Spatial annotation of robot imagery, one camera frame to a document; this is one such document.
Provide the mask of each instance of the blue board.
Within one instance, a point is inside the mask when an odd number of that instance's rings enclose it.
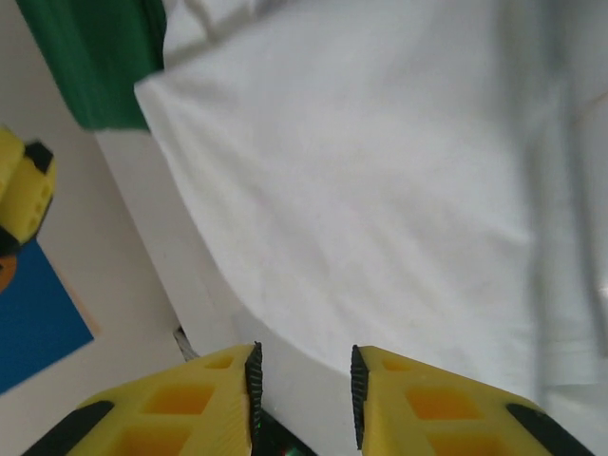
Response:
[[[0,293],[0,394],[93,340],[34,240]]]

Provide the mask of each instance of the white wall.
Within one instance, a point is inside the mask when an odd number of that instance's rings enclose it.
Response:
[[[88,395],[182,358],[177,319],[104,157],[73,122],[14,0],[0,0],[0,124],[55,153],[57,192],[40,241],[102,327],[95,342],[0,396],[0,452],[11,456]]]

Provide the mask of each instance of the green fabric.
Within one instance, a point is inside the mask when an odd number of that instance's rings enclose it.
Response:
[[[162,0],[17,0],[78,124],[147,128],[133,85],[162,69]]]

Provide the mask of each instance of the yellow 3d-printed part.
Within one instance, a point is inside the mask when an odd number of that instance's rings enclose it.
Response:
[[[375,347],[354,347],[355,432],[365,456],[591,455],[534,403]]]
[[[0,127],[0,255],[15,253],[38,230],[55,191],[53,155]]]
[[[249,456],[260,401],[261,346],[235,346],[91,397],[25,455]]]

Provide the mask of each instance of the white cloth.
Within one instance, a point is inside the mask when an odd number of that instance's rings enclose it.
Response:
[[[301,2],[138,88],[243,304],[534,396],[533,232],[494,2]]]

